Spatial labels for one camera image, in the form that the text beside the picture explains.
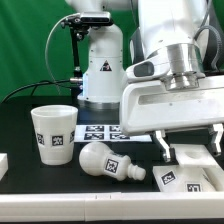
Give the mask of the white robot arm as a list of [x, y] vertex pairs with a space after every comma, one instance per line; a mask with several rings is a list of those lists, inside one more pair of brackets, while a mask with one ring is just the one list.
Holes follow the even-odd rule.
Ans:
[[[90, 33], [89, 66], [80, 104], [118, 105], [127, 136], [149, 134], [169, 159], [176, 147], [168, 132], [206, 128], [220, 154], [224, 127], [224, 75], [206, 75], [222, 54], [211, 0], [65, 0], [75, 26]], [[113, 10], [134, 7], [138, 26], [131, 40], [132, 64], [118, 63], [120, 32]]]

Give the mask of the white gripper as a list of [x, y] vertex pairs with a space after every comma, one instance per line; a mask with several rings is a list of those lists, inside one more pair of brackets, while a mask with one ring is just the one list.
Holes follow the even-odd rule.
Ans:
[[224, 78], [199, 79], [199, 87], [167, 91], [159, 81], [128, 85], [120, 102], [120, 127], [125, 135], [153, 132], [154, 142], [162, 149], [165, 162], [174, 158], [165, 131], [209, 126], [209, 147], [221, 155], [224, 134]]

